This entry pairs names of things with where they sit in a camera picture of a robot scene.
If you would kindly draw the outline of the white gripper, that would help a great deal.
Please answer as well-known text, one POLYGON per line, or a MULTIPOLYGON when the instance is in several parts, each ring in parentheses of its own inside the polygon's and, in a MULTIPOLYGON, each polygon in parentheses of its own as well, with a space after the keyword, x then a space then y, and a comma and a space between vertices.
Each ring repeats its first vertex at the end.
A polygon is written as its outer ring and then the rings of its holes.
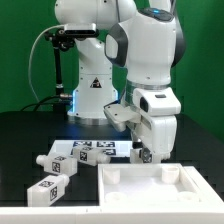
POLYGON ((173 149, 177 120, 175 115, 166 117, 141 118, 140 123, 127 122, 132 132, 133 149, 147 148, 154 156, 161 160, 168 159, 173 149))

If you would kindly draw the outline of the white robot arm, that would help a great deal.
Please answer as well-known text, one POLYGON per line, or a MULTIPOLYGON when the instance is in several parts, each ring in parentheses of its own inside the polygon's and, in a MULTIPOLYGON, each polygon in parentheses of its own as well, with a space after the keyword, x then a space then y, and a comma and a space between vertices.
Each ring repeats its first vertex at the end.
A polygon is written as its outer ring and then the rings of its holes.
POLYGON ((182 30, 175 0, 148 0, 138 9, 133 0, 56 0, 55 15, 68 26, 95 24, 106 29, 105 55, 127 69, 124 96, 104 107, 113 127, 129 129, 144 162, 170 157, 181 104, 169 87, 170 70, 182 57, 182 30))

